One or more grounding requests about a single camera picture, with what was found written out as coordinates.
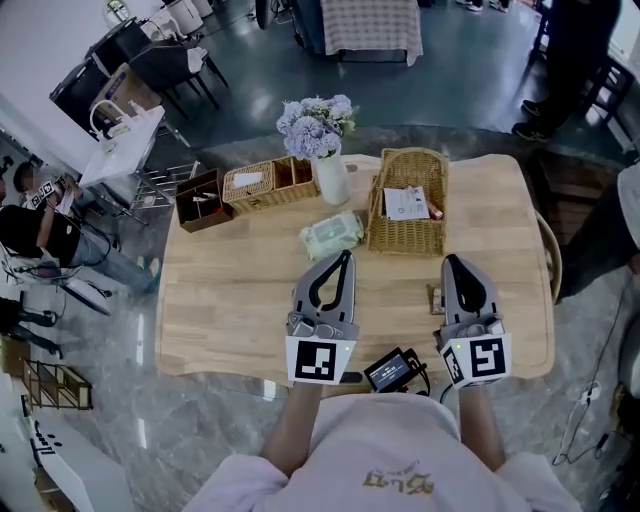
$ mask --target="gray floor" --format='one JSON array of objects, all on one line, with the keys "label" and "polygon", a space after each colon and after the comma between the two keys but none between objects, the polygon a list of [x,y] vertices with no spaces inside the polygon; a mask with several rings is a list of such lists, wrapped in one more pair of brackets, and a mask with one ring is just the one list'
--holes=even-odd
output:
[{"label": "gray floor", "polygon": [[[249,4],[228,0],[224,6],[229,10],[227,22],[248,11]],[[213,21],[208,24],[215,30]],[[519,100],[542,94],[540,69],[534,68],[520,86],[535,31],[535,20],[524,6],[516,6],[508,16],[488,10],[481,17],[473,16],[454,5],[425,11],[425,57],[410,69],[395,64],[338,66],[317,60],[295,46],[290,30],[289,25],[282,25],[261,32],[240,19],[229,30],[205,40],[232,82],[232,90],[216,84],[215,92],[223,105],[220,111],[184,91],[183,103],[192,119],[182,127],[191,140],[208,148],[201,158],[210,167],[231,169],[282,154],[278,136],[211,146],[272,134],[282,100],[315,93],[351,95],[361,106],[361,126],[453,127],[364,128],[346,141],[345,153],[378,156],[383,147],[422,145],[442,151],[452,160],[500,152],[521,162],[530,153],[532,146],[513,136],[468,129],[508,131],[521,115]],[[460,65],[452,65],[458,59]],[[556,149],[612,160],[619,157],[608,132],[583,121],[576,121],[575,129],[567,128],[566,137]],[[183,158],[171,144],[167,138],[158,145],[153,155],[156,165],[170,165]],[[104,227],[118,230],[125,254],[150,259],[163,254],[169,214],[168,210],[146,213],[152,221],[149,228],[131,220],[120,220],[113,226],[105,222]],[[94,386],[95,409],[67,413],[66,417],[124,467],[141,512],[176,512],[225,456],[254,453],[260,448],[286,391],[277,388],[274,398],[264,398],[264,384],[255,379],[211,373],[181,378],[158,374],[154,364],[156,297],[133,300],[120,285],[91,275],[89,270],[83,273],[117,292],[111,299],[111,318],[89,311],[53,288],[34,288],[27,295],[27,304],[32,307],[62,311],[66,303],[63,319],[47,335],[64,346],[67,364]],[[626,270],[608,275],[555,308],[557,350],[551,373],[540,379],[511,379],[492,386],[510,452],[531,450],[553,457],[567,414],[591,378],[628,276]],[[607,411],[616,383],[617,348],[626,321],[637,310],[633,301],[638,296],[638,283],[633,286],[598,375],[605,392],[585,417],[572,456],[595,445],[610,429]],[[436,386],[436,396],[443,385]],[[455,407],[455,402],[450,395],[448,405]],[[624,441],[616,439],[599,460],[589,455],[573,466],[557,468],[586,511],[597,509],[597,497],[625,448]]]}]

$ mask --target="wicker tray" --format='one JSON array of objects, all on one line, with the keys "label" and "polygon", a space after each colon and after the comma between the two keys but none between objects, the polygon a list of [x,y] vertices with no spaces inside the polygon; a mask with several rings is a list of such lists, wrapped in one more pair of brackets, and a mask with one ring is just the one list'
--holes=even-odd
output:
[{"label": "wicker tray", "polygon": [[[385,149],[382,171],[369,194],[368,247],[385,254],[444,254],[447,219],[447,159],[424,148]],[[390,221],[385,214],[384,188],[424,188],[427,199],[444,213],[442,220]]]},{"label": "wicker tray", "polygon": [[[235,187],[236,174],[252,172],[261,172],[262,180],[246,187]],[[224,177],[222,200],[238,213],[247,213],[315,197],[318,193],[311,163],[286,157],[228,172]]]}]

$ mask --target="tablecloth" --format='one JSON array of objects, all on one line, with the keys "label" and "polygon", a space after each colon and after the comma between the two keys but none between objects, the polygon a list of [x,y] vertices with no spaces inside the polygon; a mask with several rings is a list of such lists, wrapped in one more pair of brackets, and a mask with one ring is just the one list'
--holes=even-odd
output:
[{"label": "tablecloth", "polygon": [[322,0],[326,54],[340,50],[407,51],[407,65],[422,55],[416,0]]}]

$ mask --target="flower vase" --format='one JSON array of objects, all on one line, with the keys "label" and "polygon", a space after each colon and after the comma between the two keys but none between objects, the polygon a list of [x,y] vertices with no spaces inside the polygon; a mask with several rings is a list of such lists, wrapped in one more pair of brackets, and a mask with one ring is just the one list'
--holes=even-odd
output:
[{"label": "flower vase", "polygon": [[348,201],[347,167],[340,158],[340,149],[327,158],[314,158],[312,164],[322,198],[334,206]]}]

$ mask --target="small display screen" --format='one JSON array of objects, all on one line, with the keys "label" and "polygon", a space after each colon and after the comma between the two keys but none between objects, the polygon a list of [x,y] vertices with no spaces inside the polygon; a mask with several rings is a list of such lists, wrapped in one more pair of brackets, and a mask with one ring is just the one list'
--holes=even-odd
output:
[{"label": "small display screen", "polygon": [[402,355],[398,354],[384,363],[380,368],[373,370],[369,374],[369,378],[371,382],[373,382],[376,390],[382,390],[399,377],[405,375],[409,370],[410,368],[402,358]]}]

